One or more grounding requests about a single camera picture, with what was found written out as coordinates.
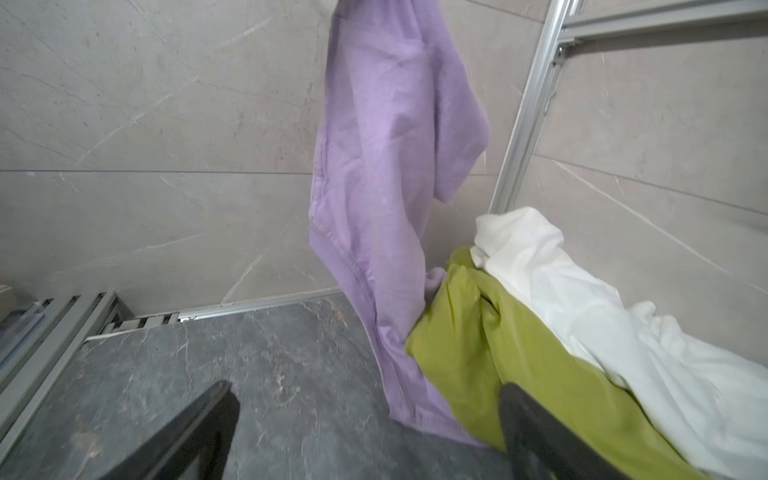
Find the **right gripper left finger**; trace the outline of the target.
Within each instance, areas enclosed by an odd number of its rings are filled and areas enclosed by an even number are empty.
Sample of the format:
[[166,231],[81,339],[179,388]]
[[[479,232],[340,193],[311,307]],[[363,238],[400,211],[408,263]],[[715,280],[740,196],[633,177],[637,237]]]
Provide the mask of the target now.
[[232,383],[217,381],[103,477],[221,479],[239,414]]

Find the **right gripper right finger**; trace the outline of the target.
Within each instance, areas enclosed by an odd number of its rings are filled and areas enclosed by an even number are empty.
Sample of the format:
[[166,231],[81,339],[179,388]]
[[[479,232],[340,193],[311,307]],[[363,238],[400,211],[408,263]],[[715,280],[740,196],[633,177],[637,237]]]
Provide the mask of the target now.
[[513,479],[624,479],[515,383],[502,386],[499,418]]

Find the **purple cloth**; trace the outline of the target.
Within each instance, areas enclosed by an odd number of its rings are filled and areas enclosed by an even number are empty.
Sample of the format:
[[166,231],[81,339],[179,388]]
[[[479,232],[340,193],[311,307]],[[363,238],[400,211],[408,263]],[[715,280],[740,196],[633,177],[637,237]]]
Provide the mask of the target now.
[[391,418],[471,435],[405,351],[445,273],[421,240],[490,140],[485,111],[435,1],[341,1],[332,16],[309,242],[357,313]]

